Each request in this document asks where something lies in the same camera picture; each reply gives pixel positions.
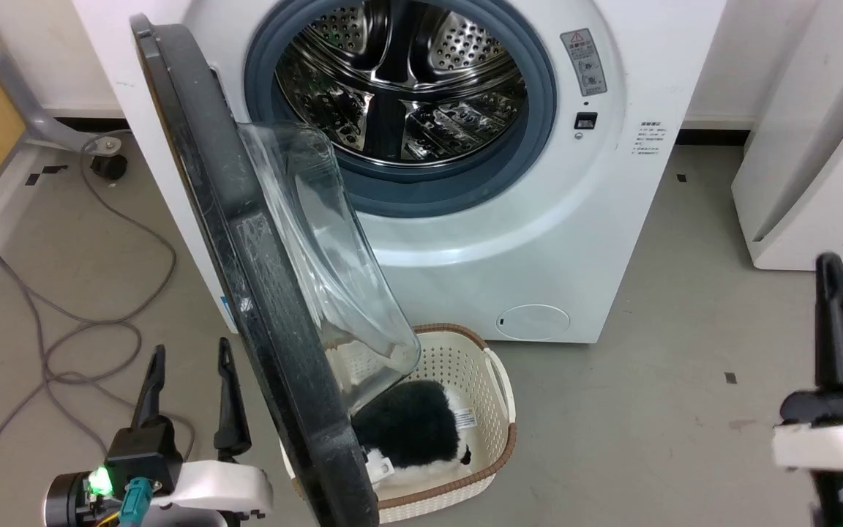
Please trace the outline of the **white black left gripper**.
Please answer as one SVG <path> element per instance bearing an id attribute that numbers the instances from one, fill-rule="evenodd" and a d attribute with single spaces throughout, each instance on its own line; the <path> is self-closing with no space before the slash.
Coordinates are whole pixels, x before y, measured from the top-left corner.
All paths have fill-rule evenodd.
<path id="1" fill-rule="evenodd" d="M 221 378 L 217 458 L 187 463 L 175 444 L 173 423 L 160 413 L 166 347 L 151 354 L 131 426 L 121 428 L 103 463 L 120 505 L 105 526 L 239 526 L 274 509 L 267 474 L 238 464 L 252 446 L 230 340 L 218 343 Z"/>

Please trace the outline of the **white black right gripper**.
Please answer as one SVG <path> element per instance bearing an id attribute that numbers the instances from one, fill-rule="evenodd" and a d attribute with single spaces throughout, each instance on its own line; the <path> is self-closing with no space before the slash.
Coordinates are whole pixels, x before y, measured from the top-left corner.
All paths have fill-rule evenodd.
<path id="1" fill-rule="evenodd" d="M 843 389 L 843 261 L 815 261 L 815 384 Z M 780 406 L 772 455 L 786 469 L 843 471 L 843 391 L 796 391 Z"/>

